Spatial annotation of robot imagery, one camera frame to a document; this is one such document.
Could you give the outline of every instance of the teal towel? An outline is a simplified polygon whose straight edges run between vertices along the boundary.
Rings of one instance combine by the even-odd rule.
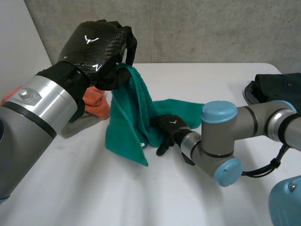
[[[122,157],[148,166],[143,148],[148,144],[159,147],[164,139],[156,128],[150,126],[150,120],[160,115],[178,115],[194,129],[201,124],[203,104],[173,99],[153,102],[138,71],[126,64],[120,64],[119,67],[126,67],[131,78],[127,84],[112,91],[105,145]]]

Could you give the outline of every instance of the fabric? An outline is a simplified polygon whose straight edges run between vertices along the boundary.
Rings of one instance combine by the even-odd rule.
[[[194,129],[201,124],[203,104],[174,99],[153,102],[138,71],[126,64],[119,64],[119,67],[126,67],[131,78],[112,91],[105,145],[120,156],[148,166],[143,148],[148,144],[159,147],[164,139],[157,129],[150,126],[150,120],[155,116],[176,114]]]
[[[83,100],[85,110],[98,118],[105,120],[110,116],[110,106],[104,97],[104,91],[92,86],[87,88]]]
[[[79,132],[83,131],[84,129],[94,126],[100,121],[101,119],[98,118],[97,116],[85,112],[83,116],[81,116],[75,122],[73,123],[68,122],[62,129],[61,136],[64,138],[72,137],[78,134]]]
[[[258,74],[246,87],[245,96],[252,104],[285,100],[301,113],[301,73]]]

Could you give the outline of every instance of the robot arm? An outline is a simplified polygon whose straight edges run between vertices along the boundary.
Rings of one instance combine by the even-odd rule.
[[[214,101],[203,106],[202,136],[191,131],[178,116],[154,118],[152,124],[166,136],[157,150],[162,155],[176,143],[186,163],[196,165],[221,186],[235,183],[241,175],[250,176],[262,169],[270,173],[280,165],[280,159],[291,147],[301,151],[301,114],[285,101],[238,107],[226,101]],[[271,164],[251,172],[234,157],[234,142],[249,137],[267,136],[282,142],[278,156]],[[269,195],[269,211],[275,226],[300,225],[301,176],[289,178],[274,186]]]
[[[69,121],[85,110],[86,89],[113,90],[130,76],[117,69],[127,48],[133,64],[137,40],[118,22],[81,23],[64,46],[58,63],[33,76],[0,106],[0,204]]]
[[[157,153],[161,155],[177,143],[188,164],[198,166],[221,186],[233,184],[243,174],[242,163],[234,157],[236,140],[264,135],[301,151],[301,114],[288,102],[236,107],[227,101],[213,101],[202,111],[202,136],[189,130],[178,116],[155,118],[153,124],[172,141],[169,145],[164,142]],[[165,123],[175,120],[178,125]]]

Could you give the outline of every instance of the orange cloth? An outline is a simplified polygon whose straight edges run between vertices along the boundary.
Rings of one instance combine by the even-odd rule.
[[[12,95],[14,95],[21,87],[22,86],[8,93],[3,98],[3,100],[1,100],[1,105],[4,104],[4,102],[7,101]],[[103,94],[103,90],[98,90],[97,88],[92,86],[86,90],[83,100],[86,104],[85,110],[87,112],[96,115],[102,120],[105,120],[110,116],[110,106],[108,105],[108,102]]]

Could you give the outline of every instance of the table surface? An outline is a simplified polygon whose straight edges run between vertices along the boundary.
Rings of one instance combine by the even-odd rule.
[[[257,73],[279,73],[269,64],[135,67],[153,100],[227,100],[237,106],[246,105],[242,92]],[[268,226],[272,187],[300,174],[300,154],[290,150],[272,174],[220,187],[186,164],[177,147],[162,157],[147,147],[149,167],[111,153],[104,147],[108,124],[102,121],[69,139],[58,136],[1,205],[2,225]],[[268,164],[280,147],[266,137],[250,138],[235,143],[235,156],[244,170],[254,170]]]

